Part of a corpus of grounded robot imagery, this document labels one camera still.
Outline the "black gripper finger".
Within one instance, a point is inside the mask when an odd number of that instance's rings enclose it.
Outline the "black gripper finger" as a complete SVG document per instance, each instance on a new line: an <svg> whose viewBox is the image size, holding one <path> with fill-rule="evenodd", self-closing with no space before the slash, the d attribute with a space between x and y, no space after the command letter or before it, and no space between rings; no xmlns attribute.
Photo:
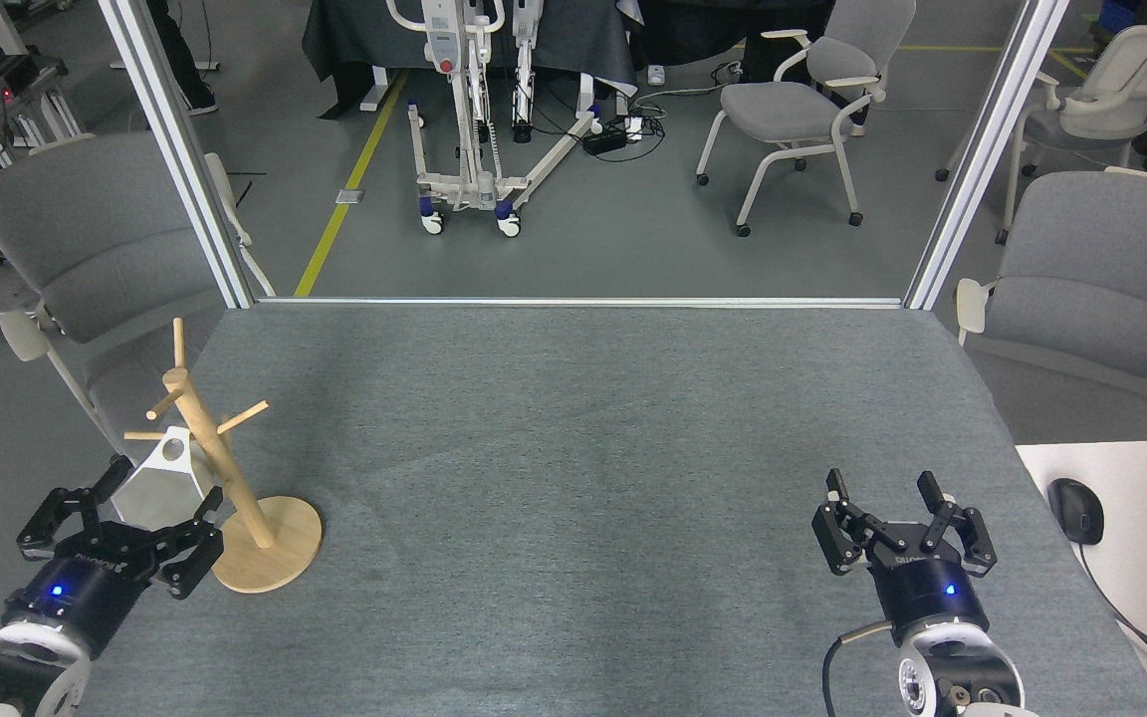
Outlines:
<svg viewBox="0 0 1147 717"><path fill-rule="evenodd" d="M26 560L49 560L54 555L58 528L75 513L81 514L83 527L97 527L99 507L130 476L133 463L127 455L115 455L104 475L91 488L55 488L19 531L19 555Z"/></svg>
<svg viewBox="0 0 1147 717"><path fill-rule="evenodd" d="M838 468L829 468L825 476L827 499L816 508L811 529L822 550L825 561L833 575L842 576L851 571L865 550L882 544L894 553L898 551L898 539L882 519L866 513L848 499L845 482Z"/></svg>
<svg viewBox="0 0 1147 717"><path fill-rule="evenodd" d="M924 508L933 513L933 522L927 527L918 546L933 558L942 558L944 533L953 528L962 541L963 571L984 577L996 566L998 558L982 513L975 507L960 507L952 496L944 494L933 471L921 471L918 490Z"/></svg>
<svg viewBox="0 0 1147 717"><path fill-rule="evenodd" d="M150 554L146 578L140 591L145 592L150 582L162 583L177 600L192 595L210 568L223 555L223 531L204 519L209 511L223 504L223 488L209 491L194 519L175 527L163 527L151 532L145 531L142 547Z"/></svg>

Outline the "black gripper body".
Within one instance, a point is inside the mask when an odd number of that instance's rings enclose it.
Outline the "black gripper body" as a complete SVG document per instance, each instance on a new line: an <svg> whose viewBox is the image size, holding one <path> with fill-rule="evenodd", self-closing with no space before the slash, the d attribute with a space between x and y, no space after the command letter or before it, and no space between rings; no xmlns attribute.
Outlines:
<svg viewBox="0 0 1147 717"><path fill-rule="evenodd" d="M869 570L880 606L892 623L896 647L923 621L960 619L982 630L991 626L957 550L929 558L921 551L898 554L877 548L871 554Z"/></svg>
<svg viewBox="0 0 1147 717"><path fill-rule="evenodd" d="M101 523L58 541L50 562L6 598L3 625L28 621L58 629L99 658L153 575L151 533Z"/></svg>

